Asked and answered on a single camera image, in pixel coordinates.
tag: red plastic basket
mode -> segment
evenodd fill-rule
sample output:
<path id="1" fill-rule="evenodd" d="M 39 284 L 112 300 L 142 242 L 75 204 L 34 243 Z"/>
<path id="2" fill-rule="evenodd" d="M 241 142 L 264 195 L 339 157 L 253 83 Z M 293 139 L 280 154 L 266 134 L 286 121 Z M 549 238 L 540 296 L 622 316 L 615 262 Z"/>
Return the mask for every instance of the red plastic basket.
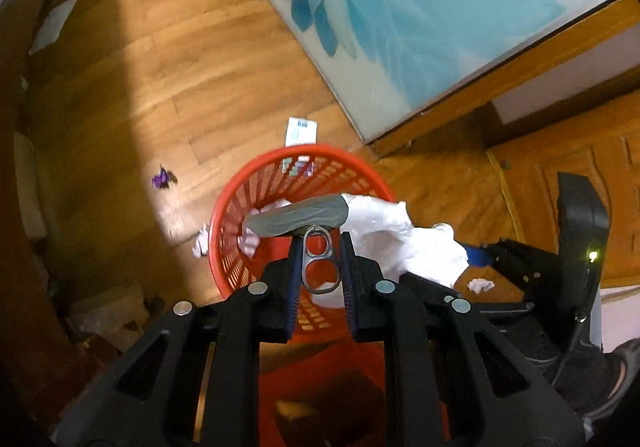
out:
<path id="1" fill-rule="evenodd" d="M 299 202 L 342 192 L 394 201 L 389 188 L 369 165 L 328 145 L 284 147 L 242 167 L 220 193 L 211 218 L 209 264 L 222 297 L 226 299 L 234 290 L 260 279 L 268 262 L 287 257 L 289 252 L 290 237 L 263 238 L 252 258 L 240 252 L 242 221 L 252 208 L 283 198 Z M 344 309 L 315 306 L 302 289 L 295 342 L 327 342 L 346 332 Z"/>

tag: silver bolt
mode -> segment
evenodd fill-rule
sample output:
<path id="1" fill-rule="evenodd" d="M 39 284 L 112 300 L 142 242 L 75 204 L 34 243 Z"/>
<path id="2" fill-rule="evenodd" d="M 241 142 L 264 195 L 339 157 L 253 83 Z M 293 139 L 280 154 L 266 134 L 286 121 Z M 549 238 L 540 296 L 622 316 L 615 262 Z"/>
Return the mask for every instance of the silver bolt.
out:
<path id="1" fill-rule="evenodd" d="M 179 301 L 174 304 L 174 313 L 176 315 L 187 315 L 191 310 L 193 310 L 193 304 L 189 301 Z"/>
<path id="2" fill-rule="evenodd" d="M 376 290 L 380 293 L 391 293 L 396 289 L 396 285 L 391 281 L 387 281 L 383 279 L 382 281 L 378 281 L 376 283 Z"/>
<path id="3" fill-rule="evenodd" d="M 471 303 L 466 299 L 453 299 L 451 307 L 458 313 L 467 313 L 471 309 Z"/>
<path id="4" fill-rule="evenodd" d="M 263 283 L 262 281 L 256 281 L 249 285 L 249 293 L 251 295 L 262 295 L 267 291 L 267 289 L 267 283 Z"/>

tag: door panel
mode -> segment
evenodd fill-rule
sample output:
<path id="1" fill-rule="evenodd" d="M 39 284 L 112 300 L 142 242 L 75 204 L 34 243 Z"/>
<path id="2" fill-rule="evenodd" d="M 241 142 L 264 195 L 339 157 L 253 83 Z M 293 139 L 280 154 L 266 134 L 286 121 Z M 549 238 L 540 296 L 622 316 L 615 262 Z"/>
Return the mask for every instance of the door panel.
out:
<path id="1" fill-rule="evenodd" d="M 490 150 L 530 245 L 558 251 L 559 171 L 587 176 L 611 219 L 604 286 L 640 283 L 640 91 Z"/>

